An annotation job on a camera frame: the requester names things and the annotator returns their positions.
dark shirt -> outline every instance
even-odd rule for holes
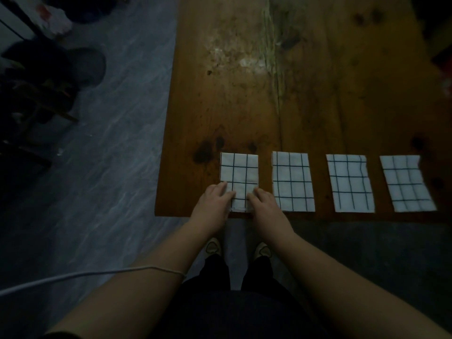
[[[328,338],[303,312],[247,291],[202,292],[167,312],[150,338]],[[55,333],[42,339],[76,339]]]

gray marble floor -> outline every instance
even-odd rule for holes
[[[26,183],[17,182],[17,190],[8,193],[11,201],[4,202],[1,288],[61,273],[124,267],[185,221],[154,216],[175,18],[173,0],[132,0],[100,22],[76,26],[65,40],[68,48],[103,51],[107,73],[102,84],[80,93],[74,110],[79,125],[55,118],[34,133],[48,144],[44,147],[54,166],[32,179],[25,171]],[[22,172],[14,178],[20,179]],[[452,331],[449,227],[293,226],[314,245]],[[250,224],[228,221],[225,257],[233,289],[240,288],[246,271],[249,232]],[[189,276],[202,264],[199,256]],[[300,293],[281,262],[274,258],[273,264],[276,278]],[[0,337],[37,337],[107,279],[76,279],[0,299]]]

white cord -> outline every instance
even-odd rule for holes
[[[94,276],[94,275],[111,275],[114,273],[129,273],[132,271],[140,271],[140,270],[147,270],[147,269],[155,269],[155,270],[163,271],[166,273],[175,273],[177,275],[183,276],[184,278],[187,277],[187,275],[185,275],[184,273],[182,273],[180,271],[174,271],[174,270],[160,268],[158,266],[152,266],[152,265],[138,266],[136,268],[124,268],[124,269],[119,269],[119,270],[81,271],[79,273],[67,273],[65,275],[59,275],[59,276],[39,279],[37,281],[28,282],[28,283],[20,284],[15,287],[3,289],[3,290],[0,290],[0,297],[12,294],[14,292],[18,292],[20,290],[37,287],[37,286],[40,286],[43,284],[51,284],[51,283],[61,282],[61,281],[65,281],[65,280],[77,278],[77,277]]]

person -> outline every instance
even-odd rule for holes
[[[260,188],[247,195],[257,247],[241,291],[231,291],[221,246],[211,239],[225,225],[234,192],[209,186],[189,221],[134,265],[187,272],[206,245],[199,276],[157,270],[121,273],[94,290],[42,338],[327,338],[275,279],[274,251],[305,288],[315,309],[345,338],[451,338],[396,296],[346,268],[297,236],[275,198]]]

wooden table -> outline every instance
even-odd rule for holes
[[[451,110],[409,0],[183,0],[155,202],[189,216],[220,152],[307,152],[327,221],[450,219]],[[336,213],[325,154],[367,156],[376,213]],[[394,213],[379,156],[420,154],[438,212]]]

